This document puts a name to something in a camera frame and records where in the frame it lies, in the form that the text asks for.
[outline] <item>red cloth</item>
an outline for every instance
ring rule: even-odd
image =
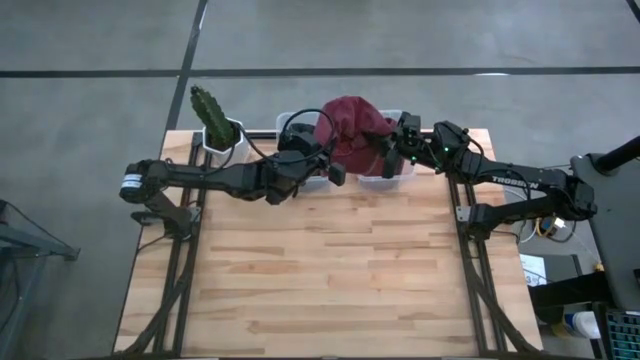
[[[370,146],[363,133],[389,135],[396,121],[385,119],[367,100],[359,96],[343,96],[331,100],[322,108],[335,124],[336,148],[332,161],[345,166],[349,173],[367,176],[382,175],[383,158],[379,150]],[[331,125],[326,116],[320,114],[314,137],[321,143],[329,141]]]

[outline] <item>white pot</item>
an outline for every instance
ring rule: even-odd
[[[242,126],[242,123],[240,121],[230,118],[227,118],[227,120],[232,121],[239,126]],[[229,154],[231,154],[231,148],[225,151],[216,150],[208,144],[207,138],[207,127],[205,126],[204,128],[202,128],[202,147],[213,155],[214,166],[220,166],[224,164],[224,162],[227,161]],[[233,150],[233,156],[231,157],[227,165],[225,165],[225,167],[231,166],[233,164],[244,164],[249,157],[250,151],[251,147],[249,146],[249,142],[247,141],[247,139],[245,139],[244,134],[240,132],[240,140],[236,143]]]

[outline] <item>green cactus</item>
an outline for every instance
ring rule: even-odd
[[[220,151],[225,151],[236,142],[236,133],[233,125],[224,115],[216,98],[200,86],[191,87],[191,106],[207,127],[211,146]]]

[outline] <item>wooden tabletop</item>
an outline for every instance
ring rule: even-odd
[[[488,131],[470,134],[493,159]],[[168,132],[162,158],[186,163],[191,135]],[[256,143],[275,149],[274,141]],[[209,191],[182,355],[476,355],[447,180],[416,167],[415,178],[394,190],[363,189],[349,174],[342,187],[279,206]],[[479,203],[504,203],[501,186],[475,189]],[[166,193],[178,203],[181,191]],[[141,244],[162,231],[145,228]],[[131,344],[158,309],[170,248],[161,241],[138,255],[115,350]],[[541,348],[513,236],[495,234],[487,250],[501,307]]]

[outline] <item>potted cactus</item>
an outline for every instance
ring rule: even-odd
[[[202,146],[213,155],[214,164],[244,163],[250,148],[240,131],[242,123],[226,117],[216,99],[197,85],[191,87],[191,106],[204,124]]]

